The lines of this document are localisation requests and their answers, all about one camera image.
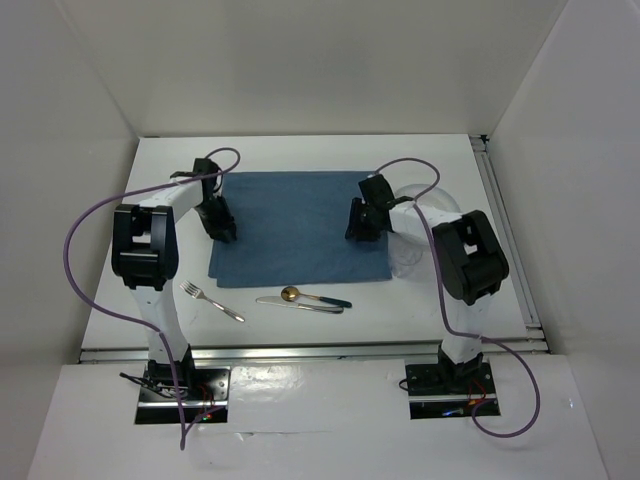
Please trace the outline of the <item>clear glass bowl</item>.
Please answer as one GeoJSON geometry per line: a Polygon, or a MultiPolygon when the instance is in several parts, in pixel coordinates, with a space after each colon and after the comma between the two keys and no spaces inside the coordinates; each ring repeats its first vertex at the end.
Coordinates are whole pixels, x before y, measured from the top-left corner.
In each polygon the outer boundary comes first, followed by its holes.
{"type": "Polygon", "coordinates": [[[418,197],[426,189],[425,184],[410,184],[399,188],[395,191],[395,196],[408,197],[409,200],[399,203],[389,212],[392,232],[421,246],[429,245],[427,227],[453,222],[462,216],[455,199],[439,187],[418,197]]]}

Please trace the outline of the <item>blue cloth napkin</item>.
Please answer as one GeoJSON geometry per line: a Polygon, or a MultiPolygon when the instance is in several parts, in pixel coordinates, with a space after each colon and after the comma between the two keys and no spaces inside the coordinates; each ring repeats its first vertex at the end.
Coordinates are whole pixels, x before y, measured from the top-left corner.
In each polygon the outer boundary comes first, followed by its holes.
{"type": "Polygon", "coordinates": [[[391,279],[388,243],[346,239],[365,171],[230,173],[222,195],[237,238],[213,245],[208,275],[224,289],[391,279]]]}

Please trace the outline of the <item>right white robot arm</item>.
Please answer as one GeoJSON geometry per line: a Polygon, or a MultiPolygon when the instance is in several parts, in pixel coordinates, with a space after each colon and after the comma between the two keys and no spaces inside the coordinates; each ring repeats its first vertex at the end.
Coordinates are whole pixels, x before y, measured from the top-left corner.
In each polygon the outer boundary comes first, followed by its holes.
{"type": "Polygon", "coordinates": [[[444,390],[460,391],[481,368],[489,306],[509,275],[493,227],[480,210],[462,214],[396,197],[380,174],[360,181],[359,188],[346,239],[373,242],[388,232],[429,248],[445,327],[436,379],[444,390]]]}

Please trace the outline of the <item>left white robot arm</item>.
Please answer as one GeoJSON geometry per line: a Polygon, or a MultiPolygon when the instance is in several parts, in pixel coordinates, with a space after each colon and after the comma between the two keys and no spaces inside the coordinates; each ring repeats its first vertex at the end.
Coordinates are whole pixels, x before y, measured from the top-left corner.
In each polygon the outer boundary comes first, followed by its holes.
{"type": "Polygon", "coordinates": [[[237,240],[235,219],[221,195],[222,176],[208,154],[195,159],[190,171],[172,174],[168,188],[138,204],[120,204],[114,211],[111,265],[148,324],[146,376],[176,399],[189,397],[199,382],[174,301],[173,279],[179,267],[176,223],[193,210],[212,240],[237,240]]]}

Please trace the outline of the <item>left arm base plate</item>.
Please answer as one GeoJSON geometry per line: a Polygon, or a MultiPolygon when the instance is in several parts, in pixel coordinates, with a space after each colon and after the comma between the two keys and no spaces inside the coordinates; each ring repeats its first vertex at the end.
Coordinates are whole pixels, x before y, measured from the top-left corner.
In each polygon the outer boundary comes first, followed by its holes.
{"type": "MultiPolygon", "coordinates": [[[[120,372],[119,377],[139,388],[136,425],[180,423],[173,385],[153,384],[147,372],[142,376],[120,372]]],[[[203,424],[222,424],[228,421],[230,380],[229,367],[205,368],[198,372],[194,387],[180,387],[187,425],[194,423],[196,419],[203,424]]]]}

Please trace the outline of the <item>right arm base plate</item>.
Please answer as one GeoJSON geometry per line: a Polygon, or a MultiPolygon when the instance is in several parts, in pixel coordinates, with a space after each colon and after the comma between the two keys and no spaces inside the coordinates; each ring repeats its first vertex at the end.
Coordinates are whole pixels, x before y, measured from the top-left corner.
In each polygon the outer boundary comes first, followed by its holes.
{"type": "Polygon", "coordinates": [[[412,420],[471,417],[475,407],[478,417],[501,415],[488,362],[452,384],[445,383],[436,364],[408,364],[398,387],[408,395],[412,420]]]}

